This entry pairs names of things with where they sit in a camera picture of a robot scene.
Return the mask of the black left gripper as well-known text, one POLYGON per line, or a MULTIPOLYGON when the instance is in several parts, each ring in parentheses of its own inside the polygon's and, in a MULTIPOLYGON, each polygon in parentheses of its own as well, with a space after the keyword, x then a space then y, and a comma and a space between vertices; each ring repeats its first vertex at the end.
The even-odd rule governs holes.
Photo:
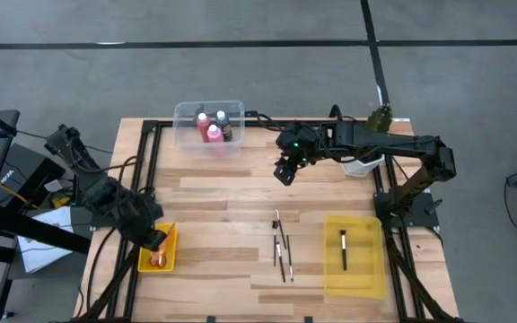
POLYGON ((153 196, 132 196, 121 202, 121 235, 143 248, 159 251, 168 237, 155 228, 154 222, 163 217, 162 206, 153 196))

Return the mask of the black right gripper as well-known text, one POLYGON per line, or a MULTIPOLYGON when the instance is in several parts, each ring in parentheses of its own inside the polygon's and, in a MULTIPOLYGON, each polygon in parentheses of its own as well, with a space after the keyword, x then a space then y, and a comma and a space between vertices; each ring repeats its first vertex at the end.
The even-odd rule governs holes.
POLYGON ((278 161, 275 163, 274 176, 286 187, 292 184, 296 171, 306 167, 309 159, 305 151, 299 146, 292 145, 289 149, 283 150, 278 161))

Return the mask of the thin brush white tip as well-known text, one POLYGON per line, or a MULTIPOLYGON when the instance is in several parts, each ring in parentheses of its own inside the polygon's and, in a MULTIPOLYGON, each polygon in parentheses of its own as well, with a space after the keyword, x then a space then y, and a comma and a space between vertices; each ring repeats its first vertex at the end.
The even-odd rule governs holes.
POLYGON ((283 225, 282 225, 282 221, 281 221, 281 217, 280 217, 280 213, 279 213, 278 209, 276 209, 276 220, 277 220, 277 223, 278 223, 278 228, 279 228, 280 233, 281 233, 281 237, 282 237, 284 248, 287 249, 285 233, 284 233, 284 229, 283 229, 283 225))

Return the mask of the dark paint bottle white cap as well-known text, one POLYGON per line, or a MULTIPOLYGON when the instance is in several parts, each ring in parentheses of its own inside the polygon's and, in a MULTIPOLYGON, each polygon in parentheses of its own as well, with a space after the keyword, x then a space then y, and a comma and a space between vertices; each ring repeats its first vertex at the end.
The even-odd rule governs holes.
POLYGON ((215 123, 221 128, 224 141, 230 142, 232 140, 232 127, 228 115, 224 111, 218 110, 216 112, 215 123))

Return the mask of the long thin black paintbrush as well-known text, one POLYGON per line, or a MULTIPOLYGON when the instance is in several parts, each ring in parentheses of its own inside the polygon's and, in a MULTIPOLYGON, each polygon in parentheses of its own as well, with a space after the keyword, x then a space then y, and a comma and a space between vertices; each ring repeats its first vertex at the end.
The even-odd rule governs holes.
POLYGON ((292 261, 292 249, 291 249, 291 243, 290 243, 290 236, 286 236, 286 249, 287 249, 287 256, 288 256, 288 265, 289 265, 289 275, 291 282, 294 281, 294 269, 293 269, 293 261, 292 261))

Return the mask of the thick black brush silver ferrule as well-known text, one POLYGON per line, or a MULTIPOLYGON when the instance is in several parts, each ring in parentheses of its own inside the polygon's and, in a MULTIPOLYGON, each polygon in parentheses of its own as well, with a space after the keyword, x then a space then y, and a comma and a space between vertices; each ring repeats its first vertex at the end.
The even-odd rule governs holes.
POLYGON ((283 280, 283 283, 286 283, 285 267, 284 267, 284 262, 283 262, 283 258, 282 258, 282 250, 281 250, 279 242, 276 242, 275 248, 276 248, 276 257, 277 257, 278 265, 280 267, 282 280, 283 280))

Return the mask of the red paint bottle white cap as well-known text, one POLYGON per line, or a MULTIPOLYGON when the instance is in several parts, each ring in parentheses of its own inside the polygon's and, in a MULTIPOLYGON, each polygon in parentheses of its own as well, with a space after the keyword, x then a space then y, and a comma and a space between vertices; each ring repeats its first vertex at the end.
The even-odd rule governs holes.
POLYGON ((197 128, 201 134, 204 143, 209 143, 208 128, 210 127, 210 125, 211 119, 206 113, 200 112, 197 114, 197 128))

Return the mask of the small yellow plastic basket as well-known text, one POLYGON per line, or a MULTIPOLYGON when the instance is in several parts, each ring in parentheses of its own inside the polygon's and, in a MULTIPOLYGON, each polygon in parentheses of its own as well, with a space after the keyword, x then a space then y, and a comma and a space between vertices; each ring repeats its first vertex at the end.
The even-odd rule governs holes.
MULTIPOLYGON (((171 225, 172 225, 172 223, 157 223, 155 225, 155 228, 159 231, 164 231, 166 233, 166 231, 169 230, 171 225)), ((175 245, 168 252, 167 263, 166 263, 165 268, 160 269, 160 268, 150 266, 149 259, 151 257, 151 253, 153 251, 150 251, 149 249, 145 249, 145 248, 140 248, 139 258, 138 258, 138 269, 137 269, 138 272, 140 272, 140 273, 163 273, 163 272, 171 272, 174 270, 175 263, 177 260, 177 249, 178 249, 178 242, 179 242, 179 230, 178 230, 178 226, 176 224, 175 224, 175 229, 176 229, 175 245)))

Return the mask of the white angular planter pot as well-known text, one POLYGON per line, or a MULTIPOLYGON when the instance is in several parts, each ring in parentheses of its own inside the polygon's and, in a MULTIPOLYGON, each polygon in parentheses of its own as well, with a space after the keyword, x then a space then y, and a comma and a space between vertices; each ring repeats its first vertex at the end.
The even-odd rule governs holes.
POLYGON ((375 158, 372 161, 351 161, 348 163, 341 163, 340 166, 343 172, 349 177, 364 178, 370 174, 374 169, 379 168, 384 163, 384 156, 375 158))

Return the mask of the clear plastic storage bin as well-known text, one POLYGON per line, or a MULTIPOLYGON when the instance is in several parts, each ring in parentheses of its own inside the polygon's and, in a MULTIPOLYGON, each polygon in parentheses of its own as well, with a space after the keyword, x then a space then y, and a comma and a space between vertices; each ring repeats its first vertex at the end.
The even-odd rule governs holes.
POLYGON ((218 152, 224 150, 238 150, 244 139, 245 108, 237 100, 187 101, 179 103, 174 109, 173 130, 175 145, 190 150, 208 150, 218 152), (204 143, 197 128, 197 114, 206 113, 215 124, 216 112, 224 111, 232 127, 232 140, 221 143, 204 143))

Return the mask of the white board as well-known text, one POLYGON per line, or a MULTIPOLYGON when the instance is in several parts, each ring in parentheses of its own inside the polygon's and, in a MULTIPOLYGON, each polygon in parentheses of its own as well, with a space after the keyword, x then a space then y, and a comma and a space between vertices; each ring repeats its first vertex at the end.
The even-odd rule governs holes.
MULTIPOLYGON (((91 216, 86 214, 82 208, 63 206, 51 211, 36 212, 32 218, 64 231, 76 233, 78 230, 89 231, 91 216)), ((37 272, 43 267, 73 254, 71 250, 61 249, 31 238, 20 236, 17 241, 23 267, 27 274, 37 272)))

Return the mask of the black stand beam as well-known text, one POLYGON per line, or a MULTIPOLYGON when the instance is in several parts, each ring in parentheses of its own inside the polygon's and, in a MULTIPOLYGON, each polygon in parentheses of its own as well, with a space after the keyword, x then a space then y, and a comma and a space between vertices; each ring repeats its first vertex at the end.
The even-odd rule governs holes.
POLYGON ((53 247, 87 254, 91 240, 67 228, 72 224, 60 227, 43 223, 23 214, 14 214, 0 206, 0 230, 16 236, 36 240, 53 247))

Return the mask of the translucent yellow plastic tray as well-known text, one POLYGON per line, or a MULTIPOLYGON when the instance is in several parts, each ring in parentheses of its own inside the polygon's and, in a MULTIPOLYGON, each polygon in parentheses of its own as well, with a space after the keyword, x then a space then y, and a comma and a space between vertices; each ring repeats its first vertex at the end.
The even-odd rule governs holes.
POLYGON ((381 223, 372 217, 329 215, 323 232, 323 287, 340 297, 385 297, 381 223), (347 270, 341 260, 340 230, 346 230, 347 270))

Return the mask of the black equipment case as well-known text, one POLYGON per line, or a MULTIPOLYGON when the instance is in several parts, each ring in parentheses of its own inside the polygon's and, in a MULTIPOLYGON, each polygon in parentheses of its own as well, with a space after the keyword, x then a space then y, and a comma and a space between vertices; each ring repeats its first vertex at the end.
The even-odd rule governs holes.
POLYGON ((17 212, 38 208, 48 196, 45 185, 65 172, 49 157, 12 144, 0 170, 0 206, 17 212))

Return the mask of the black aluminium table frame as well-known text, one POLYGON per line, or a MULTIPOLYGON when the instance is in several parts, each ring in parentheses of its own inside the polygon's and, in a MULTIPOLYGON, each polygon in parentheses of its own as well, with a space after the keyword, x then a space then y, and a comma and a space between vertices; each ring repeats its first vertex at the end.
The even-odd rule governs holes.
POLYGON ((383 226, 375 199, 402 186, 422 166, 402 157, 405 173, 391 164, 349 178, 334 161, 298 171, 292 185, 274 176, 280 151, 267 124, 245 119, 238 150, 191 151, 175 145, 173 120, 125 118, 112 160, 135 156, 112 176, 162 206, 158 223, 179 230, 174 270, 140 273, 140 247, 97 226, 83 274, 84 322, 171 323, 460 323, 441 242, 415 226, 431 204, 418 196, 401 226, 383 226), (273 229, 279 210, 290 236, 294 281, 277 227, 285 267, 283 283, 273 229), (325 218, 345 215, 381 223, 386 293, 381 300, 328 295, 323 287, 325 218))

